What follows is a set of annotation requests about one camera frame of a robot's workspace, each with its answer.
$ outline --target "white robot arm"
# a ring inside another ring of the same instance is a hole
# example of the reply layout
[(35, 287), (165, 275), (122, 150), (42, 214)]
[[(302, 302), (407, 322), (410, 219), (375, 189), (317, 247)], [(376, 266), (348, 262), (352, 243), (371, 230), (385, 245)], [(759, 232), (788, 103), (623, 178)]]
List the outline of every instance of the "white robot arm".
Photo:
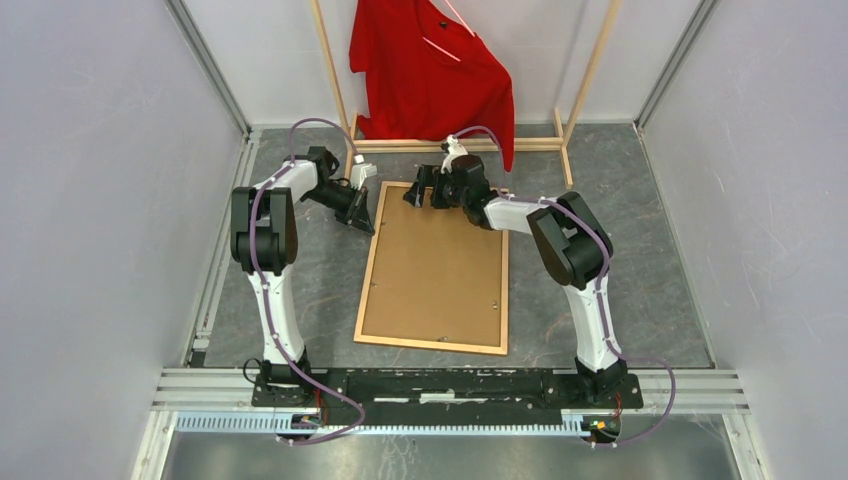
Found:
[[(468, 155), (461, 145), (449, 142), (446, 150), (442, 165), (419, 168), (404, 200), (421, 207), (427, 189), (432, 188), (433, 208), (461, 207), (468, 220), (481, 228), (532, 235), (545, 268), (568, 298), (577, 332), (578, 372), (591, 384), (591, 390), (606, 390), (626, 374), (627, 366), (615, 353), (621, 349), (612, 326), (608, 323), (604, 328), (601, 309), (610, 310), (608, 278), (604, 275), (599, 283), (596, 281), (604, 262), (599, 245), (558, 208), (540, 201), (517, 200), (492, 189), (480, 158)], [(586, 224), (612, 255), (609, 237), (579, 194), (568, 192), (550, 200)], [(599, 305), (599, 299), (603, 299), (603, 305)]]
[(330, 179), (338, 167), (338, 160), (325, 148), (311, 147), (307, 155), (288, 163), (262, 197), (258, 214), (260, 218), (267, 217), (268, 224), (256, 228), (256, 254), (268, 282), (270, 319), (263, 308), (262, 279), (253, 268), (249, 244), (250, 211), (261, 184), (233, 190), (230, 249), (233, 259), (241, 264), (253, 286), (262, 320), (263, 357), (271, 365), (286, 364), (275, 340), (279, 340), (295, 362), (306, 362), (291, 288), (291, 270), (298, 245), (294, 202), (314, 200), (335, 210), (338, 221), (374, 233), (367, 211), (368, 190), (343, 179)]

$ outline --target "hanger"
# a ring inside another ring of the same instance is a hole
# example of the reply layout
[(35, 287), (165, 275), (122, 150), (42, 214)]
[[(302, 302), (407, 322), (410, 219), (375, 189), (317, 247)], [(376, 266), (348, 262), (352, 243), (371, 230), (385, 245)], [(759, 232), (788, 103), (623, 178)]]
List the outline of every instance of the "hanger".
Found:
[[(456, 11), (456, 9), (455, 9), (455, 8), (453, 8), (453, 5), (451, 5), (450, 0), (445, 0), (445, 3), (446, 3), (446, 4), (448, 4), (448, 8), (450, 8), (450, 9), (451, 9), (451, 11), (453, 12), (453, 14), (454, 14), (454, 15), (456, 15), (456, 18), (458, 18), (458, 19), (459, 19), (459, 23), (461, 23), (461, 24), (462, 24), (462, 26), (463, 26), (463, 27), (465, 27), (465, 29), (466, 29), (466, 30), (468, 30), (468, 33), (470, 33), (472, 37), (476, 37), (476, 36), (477, 36), (477, 34), (476, 34), (476, 33), (474, 33), (474, 31), (473, 31), (473, 30), (471, 30), (471, 27), (469, 27), (467, 23), (465, 23), (465, 20), (463, 20), (463, 19), (462, 19), (462, 15), (460, 15), (460, 14), (459, 14), (459, 12), (457, 12), (457, 11)], [(456, 60), (457, 62), (460, 62), (460, 61), (461, 61), (461, 60), (459, 59), (459, 57), (457, 57), (456, 55), (453, 55), (452, 53), (448, 52), (448, 51), (447, 51), (447, 50), (445, 50), (444, 48), (442, 48), (442, 47), (440, 47), (440, 46), (436, 45), (436, 44), (435, 44), (435, 43), (433, 43), (433, 42), (432, 42), (429, 38), (427, 38), (427, 37), (421, 37), (421, 38), (422, 38), (422, 39), (424, 39), (424, 41), (425, 41), (425, 42), (427, 42), (428, 44), (430, 44), (430, 46), (431, 46), (431, 47), (433, 47), (433, 48), (435, 48), (436, 50), (438, 50), (438, 51), (440, 51), (440, 52), (444, 53), (444, 54), (445, 54), (445, 55), (447, 55), (448, 57), (450, 57), (450, 58), (452, 58), (452, 59)]]

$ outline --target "brown board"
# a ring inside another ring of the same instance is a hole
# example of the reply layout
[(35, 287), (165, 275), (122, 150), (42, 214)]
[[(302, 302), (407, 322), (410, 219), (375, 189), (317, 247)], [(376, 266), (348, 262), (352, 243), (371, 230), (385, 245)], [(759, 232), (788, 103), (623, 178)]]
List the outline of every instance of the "brown board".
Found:
[(383, 182), (354, 341), (506, 355), (508, 232), (413, 208), (410, 185)]

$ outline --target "gray wall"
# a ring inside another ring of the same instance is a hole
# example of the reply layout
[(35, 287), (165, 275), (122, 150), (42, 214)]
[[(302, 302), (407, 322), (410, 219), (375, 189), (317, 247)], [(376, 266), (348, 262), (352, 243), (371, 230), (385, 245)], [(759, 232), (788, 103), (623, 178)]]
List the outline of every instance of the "gray wall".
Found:
[(646, 127), (718, 357), (775, 478), (836, 478), (848, 414), (848, 2), (720, 2)]
[[(581, 121), (628, 122), (636, 116), (698, 1), (622, 3)], [(303, 117), (338, 118), (308, 1), (186, 3), (251, 122), (291, 125)], [(442, 0), (432, 3), (456, 18)], [(555, 106), (568, 115), (608, 0), (451, 3), (510, 72), (519, 120), (548, 123)], [(357, 0), (321, 2), (349, 116), (368, 111), (365, 77), (351, 73), (348, 63), (356, 5)]]
[(164, 2), (0, 6), (0, 478), (125, 478), (240, 135)]

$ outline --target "wooden floor frame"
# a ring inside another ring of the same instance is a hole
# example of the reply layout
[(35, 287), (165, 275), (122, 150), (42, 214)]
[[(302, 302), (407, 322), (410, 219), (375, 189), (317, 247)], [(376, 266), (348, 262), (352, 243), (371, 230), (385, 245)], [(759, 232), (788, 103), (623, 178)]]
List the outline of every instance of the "wooden floor frame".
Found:
[(368, 294), (371, 291), (371, 277), (374, 273), (374, 258), (377, 253), (377, 244), (380, 240), (380, 226), (383, 224), (383, 210), (385, 207), (386, 191), (390, 187), (409, 188), (411, 185), (412, 184), (408, 182), (383, 182), (383, 185), (380, 188), (380, 200), (377, 204), (377, 219), (374, 222), (376, 232), (371, 238), (371, 248), (368, 251), (368, 264), (365, 267), (365, 280), (362, 282), (362, 296), (359, 299), (359, 313), (356, 315), (356, 330), (353, 334), (353, 341), (373, 343), (377, 345), (391, 345), (395, 347), (506, 355), (509, 352), (509, 232), (506, 230), (503, 232), (503, 240), (501, 243), (500, 345), (494, 347), (466, 343), (435, 342), (412, 340), (409, 338), (365, 335), (362, 333), (362, 328), (365, 324), (365, 311), (368, 307)]

